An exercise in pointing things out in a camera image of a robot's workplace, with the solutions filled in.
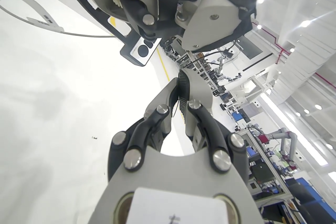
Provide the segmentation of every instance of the sticker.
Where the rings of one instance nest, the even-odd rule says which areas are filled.
[[[146,45],[146,44],[144,42],[144,39],[142,37],[140,37],[138,42],[135,44],[132,51],[130,52],[130,55],[132,57],[134,57],[137,61],[142,63],[143,65],[146,65],[146,63],[149,61],[152,54],[155,52],[155,49],[159,45],[160,41],[161,41],[161,38],[157,38],[156,41],[153,43],[153,46],[151,48],[148,48],[148,54],[145,57],[143,57],[143,56],[139,55],[138,50],[139,50],[140,46]]]
[[[127,224],[228,224],[225,202],[155,189],[136,189]]]
[[[109,19],[108,19],[108,23],[110,24],[110,25],[112,25],[112,26],[114,26],[114,27],[116,27],[115,25],[116,25],[116,20],[115,20],[115,18],[114,17],[110,17]]]
[[[62,28],[60,26],[57,26],[57,25],[47,23],[47,22],[36,20],[36,19],[30,18],[30,17],[27,17],[27,20],[30,21],[31,23],[33,23],[34,26],[37,26],[37,27],[42,27],[42,28],[45,28],[45,29],[53,30],[55,32],[63,32],[64,31],[64,28]]]

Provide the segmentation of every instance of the metal frame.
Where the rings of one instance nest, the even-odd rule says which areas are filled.
[[[266,197],[266,198],[263,198],[263,199],[260,199],[260,200],[256,200],[255,203],[257,204],[257,206],[258,207],[262,207],[264,205],[269,206],[269,205],[273,205],[273,204],[276,204],[276,203],[280,203],[282,200],[293,199],[293,195],[290,193],[290,191],[289,191],[288,187],[286,186],[286,184],[284,183],[283,179],[276,172],[276,170],[274,169],[274,167],[273,167],[272,163],[270,162],[269,158],[264,153],[263,149],[259,146],[257,140],[250,133],[250,131],[248,129],[245,129],[245,130],[242,130],[242,131],[238,132],[238,134],[240,134],[241,136],[247,134],[247,136],[251,140],[253,146],[257,149],[260,156],[263,158],[263,160],[265,161],[265,163],[267,164],[269,169],[272,171],[274,177],[277,179],[277,181],[279,182],[282,190],[284,191],[281,194],[277,194],[277,195],[274,195],[274,196],[270,196],[270,197]]]
[[[203,65],[196,61],[195,61],[195,57],[193,56],[193,54],[191,52],[186,52],[184,55],[182,55],[179,59],[177,59],[175,62],[178,64],[178,65],[181,65],[180,61],[184,58],[186,58],[186,56],[188,56],[188,58],[186,60],[184,60],[182,63],[187,63],[189,64],[190,62],[193,62],[193,68],[190,68],[194,71],[197,72],[198,75],[205,75],[205,77],[202,76],[202,78],[207,82],[207,84],[210,86],[211,88],[211,91],[214,92],[216,90],[218,90],[218,87],[214,84],[213,80],[210,78],[208,72],[205,70],[205,68],[203,67]]]

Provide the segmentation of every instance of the metal screw cap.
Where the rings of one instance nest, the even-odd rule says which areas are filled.
[[[118,132],[112,138],[112,143],[116,146],[122,144],[125,141],[126,133],[125,132]]]
[[[187,19],[181,12],[176,13],[176,18],[181,22],[184,22]]]
[[[144,24],[148,25],[148,26],[151,26],[155,23],[155,20],[154,20],[154,17],[153,15],[151,14],[146,14],[144,17],[143,17],[143,22]]]
[[[210,16],[211,20],[217,20],[218,18],[219,18],[218,14],[213,14],[213,15]]]
[[[141,153],[138,149],[129,150],[124,156],[124,166],[126,169],[134,169],[141,162]]]
[[[215,166],[222,171],[227,171],[231,167],[231,158],[228,153],[224,152],[223,150],[217,150],[214,152],[212,156],[213,162]]]
[[[245,146],[244,139],[239,134],[232,134],[231,142],[237,148],[242,148]]]
[[[189,101],[189,106],[193,110],[197,110],[201,107],[201,102],[194,99],[194,100]]]
[[[158,105],[156,108],[156,111],[160,114],[165,114],[169,110],[168,106],[165,104]]]

